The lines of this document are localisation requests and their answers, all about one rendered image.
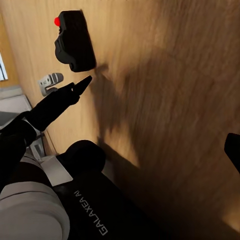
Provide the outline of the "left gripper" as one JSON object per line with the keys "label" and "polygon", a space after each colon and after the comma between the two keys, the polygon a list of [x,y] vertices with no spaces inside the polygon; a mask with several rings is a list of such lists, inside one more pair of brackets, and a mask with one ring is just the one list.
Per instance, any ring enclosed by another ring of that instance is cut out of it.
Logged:
{"label": "left gripper", "polygon": [[58,88],[56,92],[47,95],[40,103],[52,115],[55,121],[69,106],[75,105],[79,98],[92,81],[92,76],[89,75],[75,85],[74,82]]}

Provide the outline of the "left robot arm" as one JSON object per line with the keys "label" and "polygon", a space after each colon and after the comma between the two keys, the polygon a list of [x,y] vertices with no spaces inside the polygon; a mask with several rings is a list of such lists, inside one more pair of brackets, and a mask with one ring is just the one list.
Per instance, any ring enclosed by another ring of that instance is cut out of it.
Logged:
{"label": "left robot arm", "polygon": [[[14,133],[22,133],[26,148],[37,138],[34,128],[44,132],[69,106],[75,105],[92,81],[89,75],[75,85],[74,82],[61,88],[53,87],[64,80],[62,73],[52,73],[38,80],[42,95],[45,97],[31,111],[22,112],[0,128],[0,139]],[[31,124],[27,123],[23,118]],[[34,128],[33,128],[34,127]]]}

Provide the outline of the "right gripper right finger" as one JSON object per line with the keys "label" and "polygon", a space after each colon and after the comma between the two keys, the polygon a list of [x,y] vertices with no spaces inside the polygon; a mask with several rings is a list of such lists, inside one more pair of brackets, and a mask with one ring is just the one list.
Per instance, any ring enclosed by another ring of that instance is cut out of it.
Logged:
{"label": "right gripper right finger", "polygon": [[240,135],[230,132],[227,135],[224,151],[240,173]]}

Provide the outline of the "digital camera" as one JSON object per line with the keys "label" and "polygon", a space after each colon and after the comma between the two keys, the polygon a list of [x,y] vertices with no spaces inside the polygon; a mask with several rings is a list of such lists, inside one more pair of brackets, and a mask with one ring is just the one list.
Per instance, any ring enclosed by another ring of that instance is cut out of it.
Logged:
{"label": "digital camera", "polygon": [[82,12],[62,11],[54,23],[60,28],[54,42],[58,61],[69,64],[74,73],[92,70],[96,66],[95,58]]}

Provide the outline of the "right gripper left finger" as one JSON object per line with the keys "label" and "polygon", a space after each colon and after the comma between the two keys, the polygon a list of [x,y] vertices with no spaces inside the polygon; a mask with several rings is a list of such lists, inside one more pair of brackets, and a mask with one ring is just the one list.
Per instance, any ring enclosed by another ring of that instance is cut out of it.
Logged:
{"label": "right gripper left finger", "polygon": [[25,140],[21,132],[0,138],[0,192],[25,153]]}

